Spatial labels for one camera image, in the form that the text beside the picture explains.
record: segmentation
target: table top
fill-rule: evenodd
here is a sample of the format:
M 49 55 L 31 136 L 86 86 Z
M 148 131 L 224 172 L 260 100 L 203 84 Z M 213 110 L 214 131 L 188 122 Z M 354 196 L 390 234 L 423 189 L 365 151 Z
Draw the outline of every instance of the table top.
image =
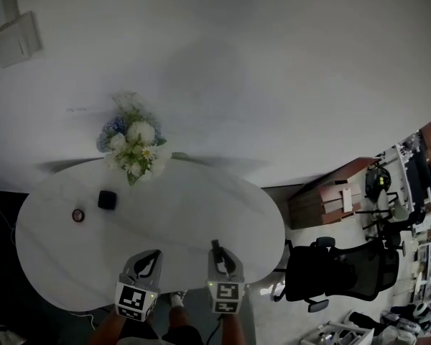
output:
M 97 207 L 100 190 L 117 193 L 114 211 Z M 74 209 L 85 220 L 72 220 Z M 25 200 L 16 225 L 19 261 L 47 301 L 69 311 L 114 302 L 126 260 L 160 249 L 162 293 L 201 288 L 211 240 L 244 265 L 246 283 L 267 276 L 284 250 L 284 224 L 260 188 L 215 168 L 170 160 L 156 180 L 129 186 L 103 160 L 63 170 Z

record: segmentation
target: black shorts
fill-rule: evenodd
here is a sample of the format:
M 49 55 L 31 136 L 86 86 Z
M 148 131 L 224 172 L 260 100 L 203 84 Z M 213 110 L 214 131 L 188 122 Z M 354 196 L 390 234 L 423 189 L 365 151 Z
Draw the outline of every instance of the black shorts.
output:
M 131 319 L 126 319 L 120 333 L 120 339 L 125 339 L 126 337 L 158 339 L 158 335 L 147 322 Z M 192 326 L 182 326 L 169 330 L 162 339 L 174 345 L 203 345 L 200 333 Z

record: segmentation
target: white wall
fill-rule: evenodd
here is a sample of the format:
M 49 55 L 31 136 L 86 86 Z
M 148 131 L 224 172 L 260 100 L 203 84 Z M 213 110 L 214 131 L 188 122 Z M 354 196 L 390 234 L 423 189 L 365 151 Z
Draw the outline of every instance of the white wall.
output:
M 0 189 L 98 157 L 120 90 L 151 101 L 175 150 L 262 186 L 431 120 L 431 0 L 18 2 L 45 50 L 0 68 Z

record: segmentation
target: blue flower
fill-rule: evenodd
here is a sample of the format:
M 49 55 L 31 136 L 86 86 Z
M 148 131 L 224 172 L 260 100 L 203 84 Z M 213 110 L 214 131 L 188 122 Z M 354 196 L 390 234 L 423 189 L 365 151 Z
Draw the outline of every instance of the blue flower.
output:
M 123 135 L 126 135 L 126 130 L 126 123 L 121 116 L 117 116 L 115 119 L 110 120 L 102 128 L 103 133 L 112 134 L 112 136 L 116 133 L 122 133 Z
M 102 132 L 96 141 L 96 146 L 99 152 L 110 152 L 110 139 L 117 133 L 126 135 L 126 123 L 121 116 L 117 116 L 115 119 L 110 120 L 106 125 L 103 126 Z

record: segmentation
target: shoe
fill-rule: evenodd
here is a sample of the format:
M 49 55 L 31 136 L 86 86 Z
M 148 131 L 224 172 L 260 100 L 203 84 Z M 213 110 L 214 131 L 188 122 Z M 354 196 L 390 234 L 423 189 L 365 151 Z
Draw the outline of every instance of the shoe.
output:
M 184 297 L 187 294 L 188 290 L 181 290 L 181 291 L 174 291 L 173 293 L 169 293 L 167 296 L 167 302 L 172 306 L 171 303 L 171 297 L 176 295 L 180 298 L 180 300 L 183 302 L 184 301 Z

